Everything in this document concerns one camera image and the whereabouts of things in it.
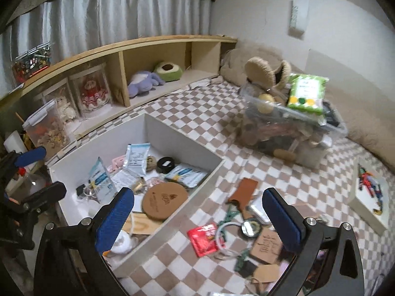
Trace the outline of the blue white flat packet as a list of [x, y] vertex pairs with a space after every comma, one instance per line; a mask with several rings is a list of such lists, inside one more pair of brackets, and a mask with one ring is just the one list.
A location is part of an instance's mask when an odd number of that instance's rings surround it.
[[189, 164], [178, 164], [165, 175], [165, 179], [182, 185], [186, 189], [197, 187], [208, 175], [208, 172]]

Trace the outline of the green wet wipes pack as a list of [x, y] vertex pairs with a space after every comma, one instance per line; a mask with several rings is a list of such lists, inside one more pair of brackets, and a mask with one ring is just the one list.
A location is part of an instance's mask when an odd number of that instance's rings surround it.
[[329, 82], [327, 77], [292, 73], [289, 77], [291, 89], [287, 107], [292, 110], [322, 116], [327, 82]]

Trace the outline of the clear jar of toys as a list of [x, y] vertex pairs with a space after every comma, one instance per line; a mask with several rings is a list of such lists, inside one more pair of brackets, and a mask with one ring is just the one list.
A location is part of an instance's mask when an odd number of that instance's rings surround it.
[[52, 44], [41, 43], [15, 58], [12, 72], [17, 84], [26, 82], [51, 66]]

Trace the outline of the clear blister pack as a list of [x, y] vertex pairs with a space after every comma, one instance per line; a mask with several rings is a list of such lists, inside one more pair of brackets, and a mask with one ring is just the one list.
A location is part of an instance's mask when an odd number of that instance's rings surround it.
[[268, 215], [266, 214], [264, 208], [262, 207], [262, 199], [261, 197], [256, 197], [252, 200], [248, 207], [248, 211], [251, 215], [258, 219], [258, 221], [263, 225], [270, 225], [271, 220], [269, 219]]

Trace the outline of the red snack packet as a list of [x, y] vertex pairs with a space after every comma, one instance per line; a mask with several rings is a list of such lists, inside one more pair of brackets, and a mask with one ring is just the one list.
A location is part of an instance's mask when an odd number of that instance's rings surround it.
[[199, 258], [219, 251], [215, 238], [216, 232], [217, 225], [212, 222], [187, 231], [187, 236]]

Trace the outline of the small black box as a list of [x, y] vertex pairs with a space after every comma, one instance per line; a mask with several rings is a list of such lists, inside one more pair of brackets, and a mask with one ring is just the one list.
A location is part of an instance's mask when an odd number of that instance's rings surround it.
[[176, 167], [175, 160], [170, 156], [164, 156], [157, 161], [156, 170], [162, 174], [168, 174]]

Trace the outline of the blue white mask packet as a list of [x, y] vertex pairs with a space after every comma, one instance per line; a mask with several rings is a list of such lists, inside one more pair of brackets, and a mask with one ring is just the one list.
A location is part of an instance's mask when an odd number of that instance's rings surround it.
[[97, 161], [91, 168], [88, 183], [92, 189], [93, 196], [100, 204], [110, 203], [117, 194], [115, 185], [101, 157], [97, 158]]

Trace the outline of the green avocado plush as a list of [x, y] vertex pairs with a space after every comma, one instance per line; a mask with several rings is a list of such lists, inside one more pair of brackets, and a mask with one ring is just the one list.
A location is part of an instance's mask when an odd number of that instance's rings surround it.
[[182, 68], [170, 61], [162, 61], [158, 63], [154, 69], [154, 72], [164, 82], [173, 82], [179, 80], [183, 75]]

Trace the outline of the white storage box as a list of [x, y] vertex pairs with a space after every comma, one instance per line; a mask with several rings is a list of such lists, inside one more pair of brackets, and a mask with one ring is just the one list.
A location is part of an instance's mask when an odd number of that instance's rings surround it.
[[130, 253], [110, 258], [110, 268], [117, 277], [126, 277], [148, 261], [176, 234], [181, 222], [192, 216], [213, 193], [224, 160], [175, 128], [149, 114], [139, 114], [96, 138], [87, 141], [50, 167], [53, 181], [66, 187], [66, 196], [57, 206], [60, 220], [66, 225], [78, 224], [93, 214], [94, 209], [78, 199], [76, 189], [86, 183], [92, 167], [101, 160], [109, 167], [114, 158], [131, 148], [146, 146], [156, 158], [168, 156], [176, 162], [205, 171], [206, 177], [188, 192], [185, 201], [163, 224], [139, 243]]

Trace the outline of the clear plastic storage bin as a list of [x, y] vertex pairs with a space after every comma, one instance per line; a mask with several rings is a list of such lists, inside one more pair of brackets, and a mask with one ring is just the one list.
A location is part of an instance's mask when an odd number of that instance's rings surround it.
[[246, 107], [240, 125], [241, 144], [278, 159], [317, 169], [348, 130], [339, 112], [324, 103], [323, 120], [269, 102], [257, 86], [240, 89]]

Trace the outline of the white tray with toys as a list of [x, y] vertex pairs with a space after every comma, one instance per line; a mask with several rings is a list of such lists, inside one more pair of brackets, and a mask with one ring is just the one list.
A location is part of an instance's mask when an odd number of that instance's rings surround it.
[[390, 196], [388, 183], [363, 158], [356, 158], [353, 184], [347, 205], [382, 236], [389, 228]]

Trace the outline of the white wall hanging bag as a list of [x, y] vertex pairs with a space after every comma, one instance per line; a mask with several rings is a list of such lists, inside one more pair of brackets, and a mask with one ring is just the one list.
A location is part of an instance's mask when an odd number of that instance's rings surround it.
[[292, 0], [289, 33], [293, 37], [302, 38], [309, 23], [309, 0]]

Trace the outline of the beige fluffy blanket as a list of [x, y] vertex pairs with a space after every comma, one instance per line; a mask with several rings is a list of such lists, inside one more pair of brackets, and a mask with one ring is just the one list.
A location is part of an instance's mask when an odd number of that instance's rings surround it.
[[[274, 70], [283, 60], [281, 51], [251, 41], [239, 41], [234, 49], [222, 51], [220, 74], [237, 86], [246, 83], [245, 63], [261, 57]], [[348, 127], [348, 138], [362, 145], [394, 170], [394, 102], [375, 85], [334, 59], [313, 53], [316, 75], [329, 78], [325, 98], [343, 117]]]

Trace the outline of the round cork coaster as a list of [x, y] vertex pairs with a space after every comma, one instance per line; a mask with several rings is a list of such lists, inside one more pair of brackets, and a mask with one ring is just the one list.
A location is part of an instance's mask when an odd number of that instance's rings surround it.
[[156, 221], [168, 219], [188, 199], [178, 183], [159, 183], [148, 189], [142, 201], [143, 212]]

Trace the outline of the checkered bed sheet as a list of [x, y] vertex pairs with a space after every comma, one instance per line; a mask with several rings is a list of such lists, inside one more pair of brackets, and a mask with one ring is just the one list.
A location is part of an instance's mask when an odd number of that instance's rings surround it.
[[224, 159], [214, 191], [197, 212], [183, 220], [178, 232], [123, 283], [131, 295], [207, 295], [210, 292], [246, 293], [246, 281], [234, 271], [234, 259], [197, 257], [187, 231], [226, 215], [226, 200], [242, 178], [252, 178], [260, 189], [275, 187], [290, 204], [306, 204], [329, 224], [350, 223], [358, 234], [364, 269], [365, 290], [370, 291], [379, 275], [394, 265], [394, 228], [378, 235], [347, 206], [357, 158], [370, 163], [389, 185], [394, 175], [359, 144], [340, 139], [312, 171], [296, 164], [265, 156], [237, 143], [244, 103], [236, 86], [229, 83], [186, 88], [135, 108], [82, 140], [97, 136], [147, 113], [176, 128]]

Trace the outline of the brown cardboard tag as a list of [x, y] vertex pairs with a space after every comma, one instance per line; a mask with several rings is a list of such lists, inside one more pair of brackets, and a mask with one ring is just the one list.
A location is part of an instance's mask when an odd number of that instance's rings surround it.
[[272, 265], [276, 263], [281, 250], [282, 242], [279, 235], [269, 228], [264, 228], [250, 250], [250, 256]]

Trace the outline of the clear snack container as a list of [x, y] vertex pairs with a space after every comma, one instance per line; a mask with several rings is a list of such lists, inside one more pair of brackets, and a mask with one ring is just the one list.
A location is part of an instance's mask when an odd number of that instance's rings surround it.
[[46, 161], [63, 151], [72, 142], [58, 113], [56, 100], [50, 100], [31, 114], [22, 128], [35, 147], [45, 148]]

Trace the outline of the round compact mirror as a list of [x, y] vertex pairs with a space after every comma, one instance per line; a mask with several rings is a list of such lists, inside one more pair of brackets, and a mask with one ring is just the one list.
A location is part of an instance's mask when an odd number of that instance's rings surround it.
[[262, 224], [255, 217], [250, 217], [241, 224], [241, 231], [244, 236], [255, 239], [262, 231]]

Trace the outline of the purple plush toy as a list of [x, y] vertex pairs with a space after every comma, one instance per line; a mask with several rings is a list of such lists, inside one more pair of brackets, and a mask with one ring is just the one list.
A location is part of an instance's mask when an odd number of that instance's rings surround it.
[[165, 81], [155, 72], [140, 71], [134, 74], [127, 86], [129, 98], [143, 93], [148, 93], [155, 86], [163, 86]]

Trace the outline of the grey curtain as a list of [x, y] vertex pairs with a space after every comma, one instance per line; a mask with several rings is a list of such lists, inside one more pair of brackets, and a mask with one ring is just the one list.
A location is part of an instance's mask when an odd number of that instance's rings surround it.
[[151, 36], [207, 35], [211, 0], [49, 0], [1, 34], [1, 95], [15, 87], [14, 59], [50, 42], [52, 62], [96, 47]]

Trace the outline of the wooden bed shelf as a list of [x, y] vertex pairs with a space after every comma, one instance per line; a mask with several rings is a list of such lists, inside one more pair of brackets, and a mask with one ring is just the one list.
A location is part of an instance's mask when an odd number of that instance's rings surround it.
[[[76, 129], [77, 139], [83, 138], [107, 122], [154, 99], [206, 78], [216, 77], [220, 58], [235, 47], [236, 38], [227, 36], [158, 36], [132, 39], [97, 47], [54, 64], [25, 82], [25, 85], [1, 99], [1, 116], [10, 121], [1, 130], [13, 130], [21, 124], [16, 119], [15, 105], [27, 103], [28, 95], [42, 91], [50, 84], [88, 66], [104, 62], [114, 104], [103, 114], [86, 118]], [[170, 61], [182, 68], [183, 74], [175, 82], [159, 86], [148, 95], [129, 98], [127, 83], [138, 71], [151, 71], [162, 61]]]

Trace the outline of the white blue sachet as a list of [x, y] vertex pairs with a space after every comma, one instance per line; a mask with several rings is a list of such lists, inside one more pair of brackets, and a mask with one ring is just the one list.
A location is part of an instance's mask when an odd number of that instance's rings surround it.
[[128, 144], [122, 167], [139, 176], [145, 176], [150, 147], [150, 143]]

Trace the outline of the brown leather pouch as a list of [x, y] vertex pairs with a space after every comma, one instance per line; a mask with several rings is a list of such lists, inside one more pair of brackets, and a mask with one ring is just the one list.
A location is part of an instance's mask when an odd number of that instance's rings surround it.
[[254, 191], [257, 189], [258, 182], [251, 178], [243, 178], [238, 188], [228, 198], [228, 203], [234, 204], [242, 212], [250, 202]]

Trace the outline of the doll in red dress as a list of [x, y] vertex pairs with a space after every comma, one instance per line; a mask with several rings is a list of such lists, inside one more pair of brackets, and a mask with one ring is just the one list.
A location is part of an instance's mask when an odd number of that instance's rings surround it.
[[70, 75], [78, 108], [84, 119], [94, 118], [107, 113], [113, 104], [105, 72], [106, 64]]

